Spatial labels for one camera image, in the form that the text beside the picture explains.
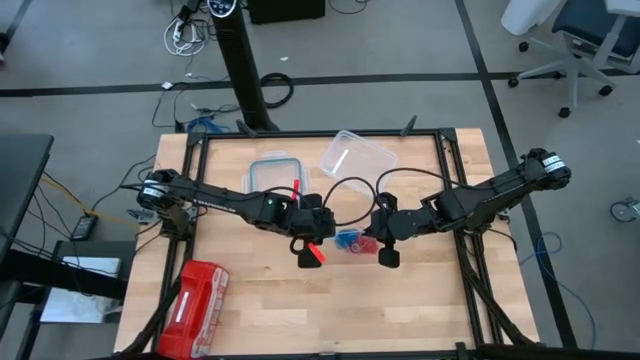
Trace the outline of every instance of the chair base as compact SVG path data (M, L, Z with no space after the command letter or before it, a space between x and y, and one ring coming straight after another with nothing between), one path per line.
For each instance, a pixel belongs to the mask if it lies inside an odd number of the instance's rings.
M578 107L578 77L580 74L583 74L605 84L605 86L600 90L600 95L602 96L608 96L611 91L616 88L617 85L615 82L611 81L605 74L595 68L590 62L583 59L581 56L572 54L566 48L556 48L543 41L533 38L530 40L533 44L536 44L554 53L560 60L518 74L518 76L509 80L509 87L517 86L518 80L531 78L538 75L554 72L556 73L556 75L554 75L554 78L558 79L560 78L558 76L558 73L566 74L568 81L567 88L569 101L568 107L563 107L558 113L560 117L569 117L571 111L575 110Z

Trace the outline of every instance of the floor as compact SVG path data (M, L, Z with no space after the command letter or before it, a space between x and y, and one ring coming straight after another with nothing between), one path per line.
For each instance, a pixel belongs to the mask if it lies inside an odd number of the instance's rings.
M351 0L334 2L357 8ZM635 261L640 222L618 223L609 214L612 202L640 196L635 187L640 124L633 120L640 112L640 82L637 76L616 76L619 88L601 98L598 84L582 79L580 107L566 120L556 116L564 106L564 81L525 80L509 89L505 72L550 59L534 47L518 52L523 39L500 25L507 2L403 0L389 16L396 1L372 0L353 16L327 8L326 17L314 21L249 25L261 74L307 78L308 85L298 86L293 99L271 117L286 130L401 128L414 114L418 127L481 128L496 171L506 170L514 155L532 147L558 152L573 170L571 184L532 196L540 229L564 240L562 252L551 255L556 276L588 304L597 325L597 349L640 352L640 323L632 320L640 318L635 303L640 287L633 285L640 270ZM54 135L47 171L86 203L116 187L129 166L153 154L160 135L171 130L150 124L159 84L189 80L184 75L188 59L169 55L161 42L170 11L169 0L0 3L0 30L10 28L13 34L0 71L0 131ZM557 41L551 23L531 35ZM207 46L190 71L223 78L217 45ZM354 75L384 76L324 81ZM275 99L284 91L268 88L265 96ZM493 94L497 102L490 103ZM229 89L186 91L177 102L177 117L195 117L190 103L217 107L234 101ZM171 124L172 106L162 102L157 123ZM227 125L234 120L220 119ZM79 210L59 193L44 190L69 226L75 224ZM99 210L125 216L135 205L132 194L118 192ZM36 204L31 209L37 212ZM533 252L530 229L520 207L511 215L518 256L524 259ZM62 226L48 207L45 217ZM41 232L41 224L27 216L19 237L39 244ZM130 240L133 234L126 226L100 222L95 240ZM48 230L47 248L60 239ZM555 249L556 241L547 239L547 246ZM541 339L562 345L540 270L529 262L522 272ZM592 329L584 307L569 293L562 296L577 344L589 348ZM29 311L27 305L16 307L0 353L15 354ZM45 325L32 358L106 356L115 333L114 324Z

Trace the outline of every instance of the red plastic case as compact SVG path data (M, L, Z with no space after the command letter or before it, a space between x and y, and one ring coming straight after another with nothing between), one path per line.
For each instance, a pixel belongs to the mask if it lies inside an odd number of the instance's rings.
M209 355L229 272L203 261L188 261L180 275L182 284L171 322L158 343L160 355L179 360Z

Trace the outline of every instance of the black desk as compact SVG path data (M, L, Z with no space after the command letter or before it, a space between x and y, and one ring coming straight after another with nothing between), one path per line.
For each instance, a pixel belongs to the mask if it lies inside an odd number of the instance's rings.
M50 135L0 134L0 226L12 237L42 176L52 143ZM48 287L71 291L78 291L80 287L89 294L114 299L124 297L127 282L121 278L43 259L11 249L11 245L10 239L0 236L0 338L15 303L41 304Z
M0 226L11 236L15 236L22 222L33 192L38 185L53 144L50 135L0 135ZM11 241L0 236L0 262L4 260ZM0 283L0 337L9 322L14 299L20 297L27 302L36 302L36 294L24 289L32 297L21 294L19 281Z

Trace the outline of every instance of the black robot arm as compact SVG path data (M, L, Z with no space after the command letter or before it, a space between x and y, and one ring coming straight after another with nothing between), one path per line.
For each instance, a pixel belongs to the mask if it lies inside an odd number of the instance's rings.
M163 235L179 240L190 241L194 234L194 216L184 210L185 202L235 214L258 229L304 240L304 251L297 253L300 267L320 266L307 245L321 245L335 235L333 212L322 206L318 194L304 195L299 202L275 192L243 194L193 181L175 170L158 170L145 179L137 201L164 220Z
M396 240L458 229L482 232L498 212L516 206L527 194L561 189L569 183L571 170L555 153L533 149L522 159L517 167L481 184L461 185L424 198L419 209L398 210L393 195L380 194L382 208L371 214L371 225L365 230L365 235L385 244L380 263L392 268L400 265L399 253L393 249Z

